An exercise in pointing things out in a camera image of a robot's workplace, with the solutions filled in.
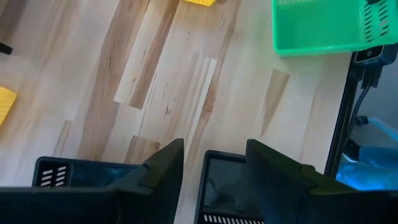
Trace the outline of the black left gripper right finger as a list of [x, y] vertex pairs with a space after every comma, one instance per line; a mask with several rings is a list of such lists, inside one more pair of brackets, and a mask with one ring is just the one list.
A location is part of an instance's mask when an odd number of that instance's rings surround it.
[[249, 139], [246, 161], [265, 223], [351, 223], [338, 183], [265, 144]]

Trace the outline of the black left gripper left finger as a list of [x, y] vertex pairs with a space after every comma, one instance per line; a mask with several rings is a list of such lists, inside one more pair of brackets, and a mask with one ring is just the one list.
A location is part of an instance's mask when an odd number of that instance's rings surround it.
[[173, 223], [183, 179], [184, 141], [178, 138], [113, 182], [117, 223]]

